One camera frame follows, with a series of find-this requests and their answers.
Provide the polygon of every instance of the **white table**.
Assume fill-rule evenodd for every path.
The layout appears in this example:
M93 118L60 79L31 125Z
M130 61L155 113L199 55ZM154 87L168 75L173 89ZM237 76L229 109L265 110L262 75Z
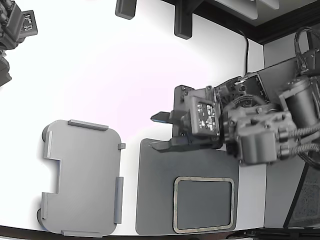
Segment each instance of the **white table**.
M171 137L170 125L150 117L172 110L178 85L203 88L241 75L243 37L194 16L193 37L178 38L174 7L160 0L138 0L130 21L115 16L116 0L17 3L34 10L39 33L7 51L12 81L0 89L0 225L42 230L36 212L41 193L57 191L58 165L42 158L41 133L55 120L75 119L108 125L126 143L122 224L113 234L136 235L140 141ZM263 47L250 42L249 70L263 67ZM263 226L265 185L266 166L240 169L237 230Z

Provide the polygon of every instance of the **rectangular frame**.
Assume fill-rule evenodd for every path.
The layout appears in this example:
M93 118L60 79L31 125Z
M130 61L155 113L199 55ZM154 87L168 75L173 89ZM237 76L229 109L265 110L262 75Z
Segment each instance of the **rectangular frame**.
M201 228L178 228L178 184L180 181L197 181L197 182L229 182L231 183L231 214L230 223L225 226L212 226ZM177 234L189 234L189 233L201 233L208 231L225 230L232 227L234 223L234 207L235 207L235 183L231 178L224 177L191 177L191 176L179 176L174 181L174 194L173 194L173 229Z

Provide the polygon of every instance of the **black shelf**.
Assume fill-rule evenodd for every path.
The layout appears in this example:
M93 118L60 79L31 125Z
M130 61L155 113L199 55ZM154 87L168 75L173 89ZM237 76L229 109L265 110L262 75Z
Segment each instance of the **black shelf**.
M161 0L175 6L174 34L183 39L192 37L192 14L219 24L236 33L243 32L249 39L264 45L289 34L299 28L320 23L320 1L276 17L261 25L250 23L212 5L205 0ZM117 0L116 15L126 19L135 16L137 0Z

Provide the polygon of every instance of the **gray tray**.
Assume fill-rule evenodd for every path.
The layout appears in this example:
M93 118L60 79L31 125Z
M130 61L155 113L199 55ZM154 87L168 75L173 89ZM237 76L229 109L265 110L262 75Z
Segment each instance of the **gray tray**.
M159 152L140 144L139 235L226 232L236 227L239 162L225 151Z
M57 120L42 133L44 158L59 161L58 192L42 193L39 223L48 231L102 237L121 223L125 144L108 126Z

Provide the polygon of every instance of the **shelf bracket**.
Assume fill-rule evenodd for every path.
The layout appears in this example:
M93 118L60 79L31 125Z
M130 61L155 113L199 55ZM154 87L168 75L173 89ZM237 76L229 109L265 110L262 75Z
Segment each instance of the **shelf bracket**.
M174 34L183 39L192 37L193 12L204 0L177 0L175 5Z
M131 20L136 15L137 0L116 0L115 15Z

